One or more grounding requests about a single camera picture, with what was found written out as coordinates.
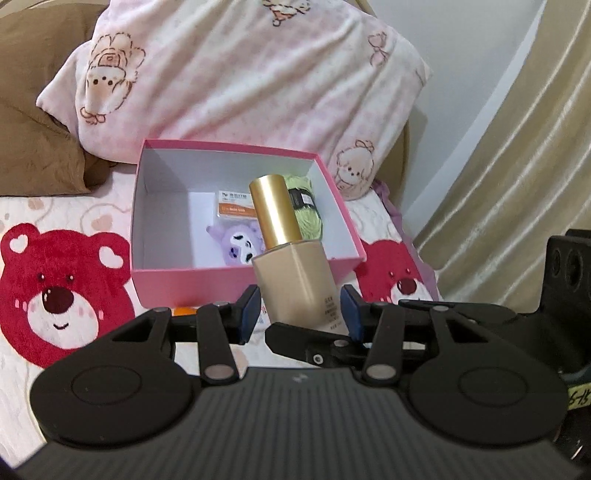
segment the light green yarn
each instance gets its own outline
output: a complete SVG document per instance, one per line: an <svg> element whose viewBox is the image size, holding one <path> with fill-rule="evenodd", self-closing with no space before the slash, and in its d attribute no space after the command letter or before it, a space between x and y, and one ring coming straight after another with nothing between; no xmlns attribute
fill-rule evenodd
<svg viewBox="0 0 591 480"><path fill-rule="evenodd" d="M297 177L295 175L283 175L287 189L304 189L310 193L312 182L308 177ZM304 240L320 240L322 236L322 220L318 212L313 208L301 208L295 211L297 223L300 226L301 236Z"/></svg>

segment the bed sheet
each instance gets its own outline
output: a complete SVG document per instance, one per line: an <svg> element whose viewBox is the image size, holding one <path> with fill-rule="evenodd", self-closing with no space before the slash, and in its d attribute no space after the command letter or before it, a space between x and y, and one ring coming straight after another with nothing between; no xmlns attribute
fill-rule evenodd
<svg viewBox="0 0 591 480"><path fill-rule="evenodd" d="M129 279L134 180L135 166L120 165L89 196L0 198L0 456L11 466L44 443L28 401L41 370L145 311ZM387 198L376 182L347 202L368 260L345 283L368 301L434 299L433 271L418 259ZM264 342L268 325L263 307L251 341L232 346L241 373L248 365L310 367L272 354ZM199 372L195 344L177 345L175 360Z"/></svg>

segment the foundation bottle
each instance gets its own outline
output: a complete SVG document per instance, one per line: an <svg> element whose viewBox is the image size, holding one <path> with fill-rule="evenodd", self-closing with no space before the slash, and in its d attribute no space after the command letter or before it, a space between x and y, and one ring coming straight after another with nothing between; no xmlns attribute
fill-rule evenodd
<svg viewBox="0 0 591 480"><path fill-rule="evenodd" d="M324 248L303 240L281 175L250 184L267 250L252 259L271 323L334 331L343 323L339 296Z"/></svg>

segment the pink pillow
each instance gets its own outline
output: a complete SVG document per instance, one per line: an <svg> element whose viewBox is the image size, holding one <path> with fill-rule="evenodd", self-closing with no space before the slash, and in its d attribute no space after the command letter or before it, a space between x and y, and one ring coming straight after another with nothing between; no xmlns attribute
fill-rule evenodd
<svg viewBox="0 0 591 480"><path fill-rule="evenodd" d="M37 105L120 162L145 138L319 153L354 199L429 75L406 39L342 0L112 0Z"/></svg>

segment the black mount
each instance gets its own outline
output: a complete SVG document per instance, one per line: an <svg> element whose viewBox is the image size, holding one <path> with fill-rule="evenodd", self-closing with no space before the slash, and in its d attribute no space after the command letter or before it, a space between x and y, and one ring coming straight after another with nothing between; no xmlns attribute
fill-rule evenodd
<svg viewBox="0 0 591 480"><path fill-rule="evenodd" d="M273 352L324 369L249 368L243 379L230 344L251 336L258 287L195 315L152 309L39 375L31 406L48 444L18 476L45 478L50 465L60 480L74 467L104 480L582 479L569 459L587 430L574 415L591 409L565 420L565 382L590 371L585 265L589 236L552 237L540 308L524 315L368 304L344 286L349 336L265 332ZM199 343L199 377L174 363L176 342ZM0 476L17 478L3 464Z"/></svg>

